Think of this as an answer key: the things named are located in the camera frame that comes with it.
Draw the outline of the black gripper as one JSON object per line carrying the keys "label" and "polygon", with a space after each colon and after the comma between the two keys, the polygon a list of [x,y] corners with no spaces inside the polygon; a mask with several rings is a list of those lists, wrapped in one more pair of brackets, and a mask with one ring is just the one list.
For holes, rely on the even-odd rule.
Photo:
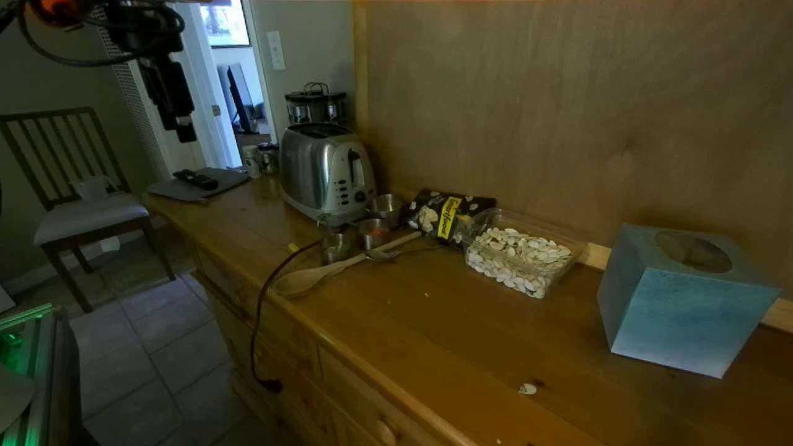
{"label": "black gripper", "polygon": [[178,61],[183,19],[167,5],[120,2],[108,10],[113,42],[140,61],[140,72],[162,123],[182,140],[194,140],[194,99]]}

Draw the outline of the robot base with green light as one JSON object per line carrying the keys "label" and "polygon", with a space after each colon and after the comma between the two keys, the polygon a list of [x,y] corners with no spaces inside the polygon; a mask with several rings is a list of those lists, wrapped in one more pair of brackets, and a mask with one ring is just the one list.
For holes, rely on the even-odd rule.
{"label": "robot base with green light", "polygon": [[79,351],[56,304],[0,318],[0,446],[79,446]]}

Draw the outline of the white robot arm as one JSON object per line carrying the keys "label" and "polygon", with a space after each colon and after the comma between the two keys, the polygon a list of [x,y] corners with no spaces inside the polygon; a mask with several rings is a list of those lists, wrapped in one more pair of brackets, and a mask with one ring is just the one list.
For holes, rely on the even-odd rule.
{"label": "white robot arm", "polygon": [[[114,56],[74,60],[43,46],[31,18],[56,29],[100,26],[117,46]],[[167,0],[8,0],[2,25],[17,25],[22,39],[44,60],[65,67],[113,67],[134,61],[162,125],[182,144],[196,140],[194,99],[183,67],[173,60],[183,50],[186,19]]]}

